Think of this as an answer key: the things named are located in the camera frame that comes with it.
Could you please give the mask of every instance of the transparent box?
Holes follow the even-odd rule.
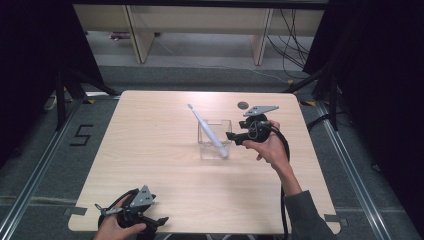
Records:
[[[224,148],[227,150],[228,155],[230,154],[231,141],[228,140],[226,132],[231,132],[231,120],[204,120],[208,126],[212,129],[218,140],[222,143]],[[219,153],[219,150],[213,145],[208,135],[203,130],[200,123],[198,124],[198,143],[200,147],[200,157],[202,159],[226,159],[223,158]]]

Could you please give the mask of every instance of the black cloth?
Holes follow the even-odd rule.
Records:
[[[292,225],[293,240],[337,239],[319,216],[309,191],[285,197],[285,203]]]

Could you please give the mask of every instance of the gray floor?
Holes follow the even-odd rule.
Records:
[[[280,92],[288,87],[288,79],[299,81],[282,71],[282,57],[269,44],[263,64],[255,66],[247,36],[161,34],[154,42],[147,62],[140,65],[129,40],[113,41],[109,35],[90,32],[87,38],[106,84],[120,91],[212,89]],[[311,38],[299,40],[306,48],[312,42]],[[290,54],[300,61],[296,51]],[[284,62],[284,68],[295,77],[307,76],[289,61]],[[312,99],[313,85],[296,93],[300,101]],[[87,91],[98,91],[85,87]],[[71,232],[67,228],[69,216],[64,213],[76,203],[117,102],[109,98],[98,99],[93,104],[78,107],[12,239],[90,239],[93,236],[90,232]],[[301,110],[305,123],[320,116],[317,107],[301,106]],[[81,141],[74,137],[81,124],[93,125],[84,129],[85,134],[91,135],[90,141],[85,147],[73,147],[72,143]],[[380,173],[370,168],[372,157],[349,117],[339,115],[338,126],[339,134],[392,239],[420,239],[390,186]],[[46,112],[21,146],[22,155],[11,158],[0,170],[0,218],[6,216],[43,156],[55,127],[55,112]],[[338,239],[376,239],[324,124],[317,124],[310,135],[336,212],[348,223],[343,225]]]

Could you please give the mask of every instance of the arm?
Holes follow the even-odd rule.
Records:
[[[119,201],[114,208],[119,208],[129,196]],[[140,233],[146,228],[146,224],[139,223],[129,228],[121,228],[116,215],[106,217],[94,236],[93,240],[124,240],[127,237]]]
[[[280,129],[278,122],[270,122]],[[278,136],[271,132],[265,142],[246,140],[243,141],[243,146],[256,150],[259,153],[256,160],[265,159],[277,172],[286,194],[285,203],[292,224],[293,239],[336,239],[319,216],[309,191],[302,191]]]

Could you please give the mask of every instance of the human hand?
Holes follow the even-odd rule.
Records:
[[[278,130],[280,129],[280,123],[272,120],[268,121],[274,128]],[[289,164],[284,144],[276,133],[271,132],[268,139],[263,143],[245,140],[242,145],[247,149],[252,148],[259,153],[256,160],[259,161],[263,158],[266,162],[271,164],[271,167],[280,177],[281,185],[286,196],[302,192],[302,188],[300,187],[299,182],[294,175],[293,169]]]
[[[130,195],[124,197],[114,206],[114,208],[120,208],[129,196]],[[133,234],[140,233],[146,229],[146,227],[146,224],[139,223],[129,228],[121,228],[118,224],[117,216],[111,215],[105,217],[93,240],[124,240]]]
[[[274,128],[280,129],[280,123],[273,120],[268,121]],[[265,159],[275,170],[284,167],[289,162],[284,145],[274,132],[271,132],[268,139],[263,143],[245,140],[242,145],[247,149],[252,148],[256,150],[259,153],[256,160]]]

